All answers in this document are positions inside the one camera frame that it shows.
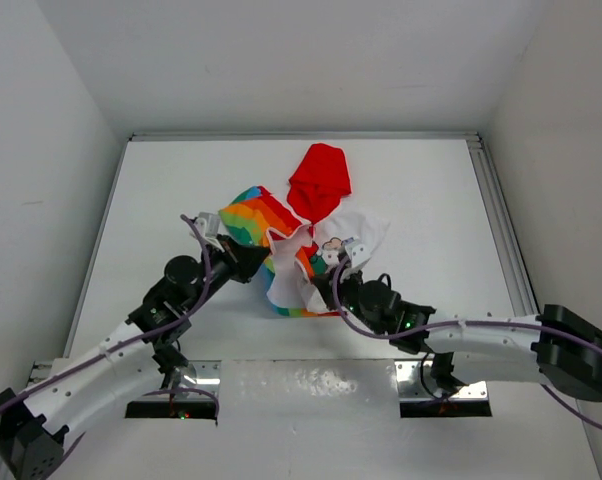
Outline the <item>rainbow white kids jacket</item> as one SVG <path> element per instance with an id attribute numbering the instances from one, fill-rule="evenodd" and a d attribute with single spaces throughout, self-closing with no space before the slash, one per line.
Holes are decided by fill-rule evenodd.
<path id="1" fill-rule="evenodd" d="M 235 241 L 271 250 L 260 272 L 277 314 L 332 316 L 312 278 L 330 274 L 352 242 L 370 255 L 382 244 L 390 222 L 350 202 L 351 194 L 345 152 L 315 143 L 289 178 L 285 199 L 256 185 L 218 211 Z"/>

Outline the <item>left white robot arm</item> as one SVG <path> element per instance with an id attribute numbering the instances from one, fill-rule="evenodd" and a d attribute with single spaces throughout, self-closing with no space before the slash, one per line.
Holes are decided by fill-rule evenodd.
<path id="1" fill-rule="evenodd" d="M 0 457 L 17 479 L 46 479 L 102 418 L 185 376 L 189 360 L 176 343 L 190 319 L 229 281 L 249 282 L 267 247 L 219 235 L 199 259 L 180 255 L 141 305 L 84 356 L 20 393 L 0 393 Z"/>

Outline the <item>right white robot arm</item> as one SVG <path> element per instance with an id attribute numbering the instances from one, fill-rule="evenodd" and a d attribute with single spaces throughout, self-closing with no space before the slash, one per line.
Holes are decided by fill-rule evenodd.
<path id="1" fill-rule="evenodd" d="M 602 403 L 602 330 L 564 306 L 505 319 L 442 319 L 431 306 L 403 300 L 386 274 L 365 281 L 331 271 L 311 283 L 357 333 L 432 355 L 429 375 L 443 392 L 480 381 L 533 383 Z"/>

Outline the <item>metal base plate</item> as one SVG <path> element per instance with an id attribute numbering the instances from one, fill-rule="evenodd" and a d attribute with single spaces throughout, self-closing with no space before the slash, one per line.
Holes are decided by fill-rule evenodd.
<path id="1" fill-rule="evenodd" d="M 485 383 L 446 393 L 430 377 L 431 360 L 346 359 L 193 361 L 171 374 L 161 393 L 128 404 L 129 419 L 214 419 L 233 411 L 321 415 L 367 405 L 402 418 L 489 417 Z"/>

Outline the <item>aluminium frame rail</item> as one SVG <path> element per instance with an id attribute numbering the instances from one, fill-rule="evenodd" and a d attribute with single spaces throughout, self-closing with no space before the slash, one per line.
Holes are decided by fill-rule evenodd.
<path id="1" fill-rule="evenodd" d="M 178 249 L 176 216 L 226 205 L 263 185 L 277 195 L 308 148 L 343 149 L 351 202 L 390 222 L 374 256 L 409 301 L 448 314 L 532 314 L 537 305 L 494 166 L 472 132 L 139 133 L 129 140 L 116 191 L 140 230 L 155 219 Z"/>

